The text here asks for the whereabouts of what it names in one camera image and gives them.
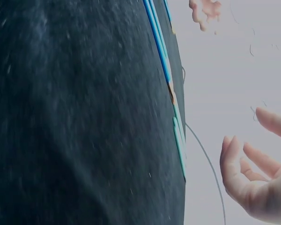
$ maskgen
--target hand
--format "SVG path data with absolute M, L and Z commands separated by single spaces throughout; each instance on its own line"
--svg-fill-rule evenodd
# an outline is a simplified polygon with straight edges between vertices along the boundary
M 221 3 L 211 0 L 189 0 L 189 7 L 192 9 L 192 19 L 200 24 L 201 31 L 206 31 L 212 20 L 220 20 Z
M 281 117 L 257 108 L 260 124 L 281 137 Z M 240 160 L 240 171 L 235 167 L 239 152 L 236 137 L 230 141 L 225 137 L 222 144 L 220 166 L 223 183 L 227 193 L 239 203 L 246 212 L 259 220 L 281 224 L 281 164 L 244 144 L 244 153 L 271 179 L 253 172 L 245 159 Z

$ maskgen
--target thin wire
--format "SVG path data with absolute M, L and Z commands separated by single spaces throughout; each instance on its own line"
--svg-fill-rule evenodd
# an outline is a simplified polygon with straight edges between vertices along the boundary
M 182 70 L 184 71 L 184 77 L 183 77 L 183 84 L 184 84 L 184 80 L 185 80 L 185 75 L 186 75 L 186 73 L 185 73 L 185 69 L 184 69 L 183 67 L 182 67 Z M 217 185 L 217 188 L 218 188 L 218 190 L 219 190 L 220 197 L 221 197 L 222 210 L 223 210 L 223 217 L 224 217 L 224 225 L 226 225 L 226 212 L 225 212 L 224 200 L 223 200 L 223 196 L 222 196 L 220 184 L 219 184 L 219 181 L 218 181 L 218 179 L 217 179 L 217 176 L 216 176 L 216 173 L 215 173 L 215 170 L 214 170 L 214 166 L 212 165 L 212 163 L 211 163 L 211 161 L 210 161 L 210 158 L 209 158 L 207 152 L 205 151 L 205 149 L 204 149 L 204 147 L 203 147 L 201 141 L 199 140 L 199 138 L 197 137 L 197 135 L 195 134 L 195 132 L 191 129 L 191 127 L 190 127 L 187 123 L 185 123 L 185 124 L 186 124 L 186 127 L 192 132 L 193 136 L 196 138 L 197 142 L 199 143 L 201 149 L 203 150 L 204 155 L 205 155 L 205 157 L 206 157 L 206 159 L 207 159 L 207 161 L 208 161 L 208 163 L 209 163 L 209 165 L 210 165 L 210 167 L 211 167 L 211 169 L 212 169 L 212 172 L 213 172 L 213 174 L 214 174 L 214 178 L 215 178 L 215 181 L 216 181 L 216 185 Z
M 265 107 L 267 107 L 266 102 L 265 102 L 264 100 L 263 100 L 262 102 L 263 102 L 263 104 L 265 105 Z M 250 108 L 251 108 L 251 110 L 252 110 L 253 113 L 254 113 L 254 115 L 253 115 L 253 120 L 254 120 L 255 122 L 258 122 L 258 119 L 255 118 L 255 116 L 256 116 L 256 111 L 253 109 L 252 106 L 251 106 Z
M 238 25 L 240 25 L 240 23 L 235 19 L 235 17 L 234 17 L 234 14 L 233 14 L 233 11 L 232 11 L 232 6 L 231 6 L 231 1 L 232 0 L 230 0 L 230 4 L 229 4 L 229 6 L 230 6 L 230 12 L 231 12 L 231 14 L 232 14 L 232 17 L 233 17 L 233 19 L 234 19 L 234 21 L 238 24 Z M 252 51 L 251 51 L 251 46 L 252 46 L 252 44 L 250 44 L 250 54 L 252 55 L 252 56 L 254 56 L 253 55 L 253 53 L 252 53 Z

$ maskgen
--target white wall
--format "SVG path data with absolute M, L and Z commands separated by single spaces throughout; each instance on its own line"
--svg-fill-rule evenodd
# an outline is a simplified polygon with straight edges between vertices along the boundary
M 224 28 L 202 33 L 187 0 L 168 0 L 182 65 L 186 70 L 186 121 L 213 163 L 228 225 L 259 225 L 231 200 L 219 167 L 222 140 L 237 135 L 281 161 L 281 139 L 253 121 L 250 106 L 281 113 L 281 0 L 232 0 L 236 24 L 223 0 Z M 250 44 L 255 57 L 250 55 Z M 185 225 L 222 225 L 222 205 L 212 170 L 189 130 Z

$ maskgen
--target blue trim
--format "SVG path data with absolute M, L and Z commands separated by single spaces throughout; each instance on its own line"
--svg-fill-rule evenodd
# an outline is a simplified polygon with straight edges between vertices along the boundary
M 165 41 L 163 39 L 163 33 L 162 33 L 162 29 L 161 29 L 161 26 L 160 26 L 160 23 L 158 20 L 156 9 L 155 9 L 153 0 L 143 0 L 143 1 L 144 1 L 146 12 L 147 12 L 150 24 L 151 24 L 154 39 L 155 39 L 155 42 L 157 45 L 157 49 L 158 49 L 158 53 L 159 53 L 160 60 L 162 63 L 165 79 L 166 79 L 167 84 L 169 85 L 172 82 L 172 72 L 171 72 L 171 68 L 170 68 L 170 60 L 168 58 L 167 48 L 165 45 Z M 166 0 L 165 0 L 165 6 L 167 9 L 167 14 L 169 16 L 169 20 L 171 22 L 168 4 L 167 4 Z M 175 133 L 177 148 L 179 151 L 182 172 L 183 172 L 184 180 L 186 181 L 185 165 L 184 165 L 184 161 L 183 161 L 183 152 L 186 148 L 185 135 L 184 135 L 184 130 L 183 130 L 183 126 L 182 126 L 179 106 L 177 104 L 176 95 L 174 94 L 173 97 L 174 97 L 173 107 L 174 107 L 174 112 L 175 112 L 175 117 L 173 118 L 174 133 Z

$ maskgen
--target black cloth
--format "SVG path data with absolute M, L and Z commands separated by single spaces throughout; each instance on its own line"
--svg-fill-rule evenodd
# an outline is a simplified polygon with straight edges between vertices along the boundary
M 173 116 L 142 1 L 0 0 L 0 225 L 182 225 Z

